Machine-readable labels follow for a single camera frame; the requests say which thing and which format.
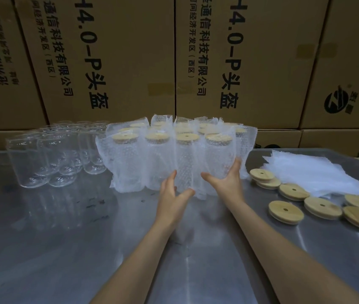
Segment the left hand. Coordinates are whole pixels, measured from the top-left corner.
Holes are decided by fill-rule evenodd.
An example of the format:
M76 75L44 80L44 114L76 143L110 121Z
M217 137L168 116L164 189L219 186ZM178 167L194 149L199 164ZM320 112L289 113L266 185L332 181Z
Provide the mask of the left hand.
M189 188L175 196L174 179L176 175L177 171L174 170L161 184L155 220L156 224L161 223L169 228L170 233L174 231L182 219L189 198L195 195L195 191Z

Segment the gray table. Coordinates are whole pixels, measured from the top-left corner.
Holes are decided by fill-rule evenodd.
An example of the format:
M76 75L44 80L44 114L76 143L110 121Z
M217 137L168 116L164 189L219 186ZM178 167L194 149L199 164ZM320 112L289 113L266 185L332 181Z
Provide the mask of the gray table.
M359 179L359 161L324 149L287 149L325 156ZM262 166L254 150L247 169ZM88 303L154 220L158 193L120 194L111 174L88 175L65 188L19 187L0 152L0 303ZM296 227L268 215L286 200L245 182L248 204L286 238L359 291L359 228L344 219L305 213ZM341 197L334 199L342 203ZM265 272L221 202L192 199L163 253L148 303L277 303Z

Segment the finger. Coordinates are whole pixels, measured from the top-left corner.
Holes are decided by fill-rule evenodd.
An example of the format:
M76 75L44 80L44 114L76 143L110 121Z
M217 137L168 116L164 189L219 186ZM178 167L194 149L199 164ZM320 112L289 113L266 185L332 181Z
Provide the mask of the finger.
M215 185L219 181L219 179L217 179L216 177L213 177L211 174L206 173L206 172L202 172L201 176L202 176L203 180L210 183L212 185L212 187L215 187Z
M164 181L161 183L160 195L161 195L162 193L164 193L166 186L167 186L167 179L164 179Z
M239 157L236 157L234 159L233 165L231 166L227 174L239 173L241 165L242 165L242 160Z
M178 195L177 199L179 201L186 202L194 195L195 195L195 190L188 188L185 191L183 191L180 195Z
M177 170L175 169L171 175L168 176L167 178L167 189L170 190L171 193L175 194L175 190L174 190L174 179L175 176L177 175Z

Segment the forearm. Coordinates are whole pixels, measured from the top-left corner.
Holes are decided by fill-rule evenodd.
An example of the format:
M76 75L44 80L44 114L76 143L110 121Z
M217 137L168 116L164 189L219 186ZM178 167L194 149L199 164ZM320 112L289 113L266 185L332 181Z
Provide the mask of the forearm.
M359 294L262 220L244 201L228 203L281 304L359 303Z
M171 229L154 224L91 304L143 304Z

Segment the bare arm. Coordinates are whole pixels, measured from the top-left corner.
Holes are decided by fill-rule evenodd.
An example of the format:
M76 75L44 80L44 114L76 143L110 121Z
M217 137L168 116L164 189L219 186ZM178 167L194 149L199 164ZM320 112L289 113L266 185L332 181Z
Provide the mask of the bare arm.
M143 304L168 238L195 194L187 189L175 197L174 171L160 189L154 224L132 254L92 299L91 304Z
M244 201L236 158L228 175L202 173L232 212L281 304L359 304L359 294L262 220Z

